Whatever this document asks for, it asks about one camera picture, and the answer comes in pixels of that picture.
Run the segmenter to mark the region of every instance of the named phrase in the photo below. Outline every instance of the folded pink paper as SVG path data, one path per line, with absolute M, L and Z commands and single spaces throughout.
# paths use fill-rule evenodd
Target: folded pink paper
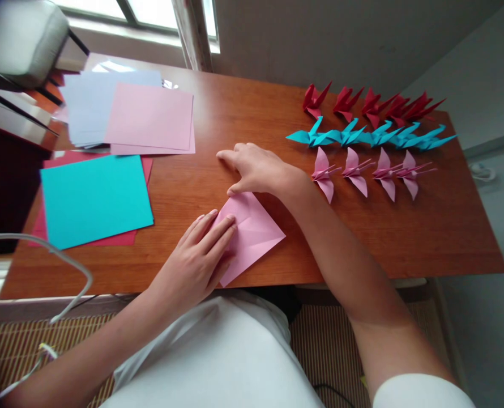
M 193 102 L 191 93 L 119 82 L 104 142 L 188 150 Z
M 188 150 L 170 149 L 165 147 L 133 146 L 131 144 L 111 144 L 110 154 L 112 155 L 141 155 L 141 154 L 195 154 L 195 131 L 194 124 L 191 124 L 190 148 Z
M 286 237 L 253 193 L 237 194 L 227 200 L 212 226 L 229 214 L 235 215 L 237 224 L 228 248 L 235 255 L 235 260 L 220 280 L 223 287 Z

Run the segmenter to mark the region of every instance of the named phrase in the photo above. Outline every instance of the chair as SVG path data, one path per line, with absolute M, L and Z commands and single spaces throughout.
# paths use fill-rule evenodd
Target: chair
M 0 89 L 16 92 L 34 89 L 61 105 L 62 101 L 46 90 L 45 85 L 50 81 L 59 86 L 50 78 L 50 72 L 68 37 L 89 55 L 88 48 L 71 31 L 67 17 L 54 3 L 1 0 Z M 35 119 L 2 97 L 0 103 L 30 120 Z

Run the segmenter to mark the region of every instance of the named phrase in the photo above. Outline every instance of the left hand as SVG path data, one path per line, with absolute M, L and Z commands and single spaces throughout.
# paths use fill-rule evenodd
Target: left hand
M 190 225 L 147 290 L 173 319 L 210 295 L 233 260 L 224 252 L 237 229 L 235 216 L 209 231 L 217 214 L 212 210 Z

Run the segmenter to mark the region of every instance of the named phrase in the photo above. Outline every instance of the light blue paper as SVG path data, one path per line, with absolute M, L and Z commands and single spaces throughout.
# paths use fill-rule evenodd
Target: light blue paper
M 153 224 L 140 156 L 41 170 L 49 241 L 66 249 Z
M 159 71 L 65 75 L 61 92 L 69 110 L 69 138 L 74 145 L 103 143 L 118 82 L 156 87 L 163 84 Z

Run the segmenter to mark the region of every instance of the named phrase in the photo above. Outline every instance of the right hand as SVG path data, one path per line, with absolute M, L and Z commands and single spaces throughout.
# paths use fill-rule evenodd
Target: right hand
M 271 193 L 276 196 L 281 188 L 294 182 L 291 179 L 309 179 L 302 170 L 253 143 L 238 143 L 233 150 L 219 151 L 216 157 L 241 174 L 240 181 L 228 190 L 230 197 L 243 192 Z

